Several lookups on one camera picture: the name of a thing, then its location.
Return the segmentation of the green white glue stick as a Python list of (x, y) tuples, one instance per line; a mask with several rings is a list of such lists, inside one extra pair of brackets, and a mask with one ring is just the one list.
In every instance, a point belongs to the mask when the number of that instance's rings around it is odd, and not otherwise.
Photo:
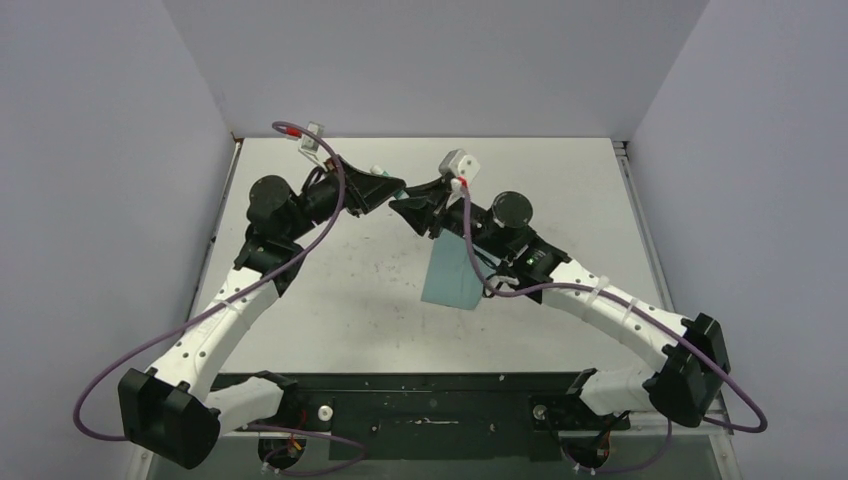
[(401, 200), (409, 197), (406, 192), (407, 184), (403, 179), (392, 176), (379, 165), (372, 165), (370, 172), (384, 180), (382, 188), (389, 195), (389, 200)]

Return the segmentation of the teal envelope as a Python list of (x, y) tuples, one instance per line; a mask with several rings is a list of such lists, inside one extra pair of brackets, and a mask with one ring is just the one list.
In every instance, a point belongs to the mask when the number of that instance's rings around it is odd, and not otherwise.
[(464, 240), (450, 232), (433, 241), (420, 300), (459, 310), (474, 310), (483, 287), (469, 260)]

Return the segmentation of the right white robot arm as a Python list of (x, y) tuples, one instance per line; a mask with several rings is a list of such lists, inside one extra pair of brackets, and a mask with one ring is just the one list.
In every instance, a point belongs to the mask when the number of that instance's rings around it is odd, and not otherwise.
[(531, 227), (533, 207), (515, 191), (498, 194), (489, 208), (466, 201), (459, 180), (438, 179), (416, 186), (390, 208), (419, 235), (450, 232), (465, 240), (472, 262), (492, 257), (493, 275), (484, 289), (500, 288), (572, 315), (634, 353), (635, 365), (621, 370), (589, 368), (568, 388), (569, 421), (590, 428), (604, 416), (655, 411), (689, 428), (699, 426), (730, 372), (720, 325), (653, 306), (591, 273)]

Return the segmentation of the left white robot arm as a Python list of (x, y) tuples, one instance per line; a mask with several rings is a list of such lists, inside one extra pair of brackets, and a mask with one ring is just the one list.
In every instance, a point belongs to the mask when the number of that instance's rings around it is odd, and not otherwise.
[(220, 390), (223, 364), (259, 317), (286, 292), (308, 249), (299, 239), (342, 210), (367, 214), (406, 187), (404, 180), (347, 162), (301, 191), (276, 175), (249, 191), (245, 242), (221, 289), (176, 343), (145, 371), (128, 370), (118, 384), (126, 438), (193, 469), (218, 439), (256, 421), (290, 428), (298, 416), (294, 380), (268, 371)]

